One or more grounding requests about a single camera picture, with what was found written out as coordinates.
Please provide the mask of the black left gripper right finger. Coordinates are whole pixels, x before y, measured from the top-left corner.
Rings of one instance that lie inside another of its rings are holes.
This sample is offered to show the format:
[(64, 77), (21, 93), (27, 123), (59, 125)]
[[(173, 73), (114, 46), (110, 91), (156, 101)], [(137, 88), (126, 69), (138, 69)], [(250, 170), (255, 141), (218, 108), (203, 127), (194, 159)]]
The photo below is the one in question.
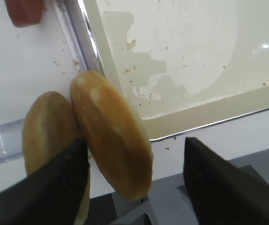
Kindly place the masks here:
[(183, 178), (200, 225), (269, 225), (269, 184), (195, 137), (185, 140)]

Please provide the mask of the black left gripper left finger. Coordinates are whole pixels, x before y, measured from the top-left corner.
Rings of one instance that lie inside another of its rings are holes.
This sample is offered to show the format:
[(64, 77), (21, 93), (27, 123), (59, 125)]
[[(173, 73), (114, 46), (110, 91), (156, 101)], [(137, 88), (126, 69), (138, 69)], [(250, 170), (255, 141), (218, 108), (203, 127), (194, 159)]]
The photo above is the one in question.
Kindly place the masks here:
[(0, 193), (0, 225), (72, 225), (87, 190), (87, 144), (76, 139), (26, 179)]

